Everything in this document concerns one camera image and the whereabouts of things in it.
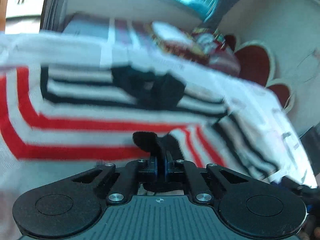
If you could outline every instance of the pillow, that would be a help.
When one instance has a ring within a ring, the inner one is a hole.
[[[207,66],[231,76],[239,76],[240,64],[231,48],[226,44],[223,35],[216,30],[195,28],[191,36],[196,40],[203,52],[209,56]]]
[[[208,55],[189,34],[165,22],[152,22],[146,28],[162,51],[202,65],[208,64]]]

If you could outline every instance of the silver screw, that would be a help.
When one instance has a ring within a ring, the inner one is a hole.
[[[212,196],[207,193],[200,193],[196,196],[196,199],[202,202],[208,202],[212,199]]]
[[[119,193],[114,193],[114,194],[109,195],[109,200],[110,201],[119,202],[119,201],[121,201],[123,199],[124,199],[124,196],[122,194],[119,194]]]

